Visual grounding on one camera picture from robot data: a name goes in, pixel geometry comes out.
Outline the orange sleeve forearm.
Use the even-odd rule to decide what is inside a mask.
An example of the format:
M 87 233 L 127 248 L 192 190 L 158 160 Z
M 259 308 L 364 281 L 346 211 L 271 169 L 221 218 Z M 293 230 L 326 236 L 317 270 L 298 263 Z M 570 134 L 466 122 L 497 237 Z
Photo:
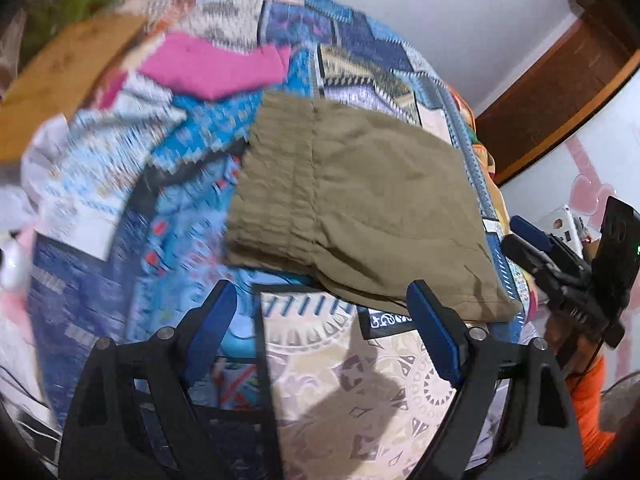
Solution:
M 605 431 L 600 427 L 601 390 L 604 380 L 603 356 L 598 356 L 593 366 L 582 376 L 570 375 L 566 380 L 587 467 L 592 467 L 602 460 L 616 436 L 615 432 Z

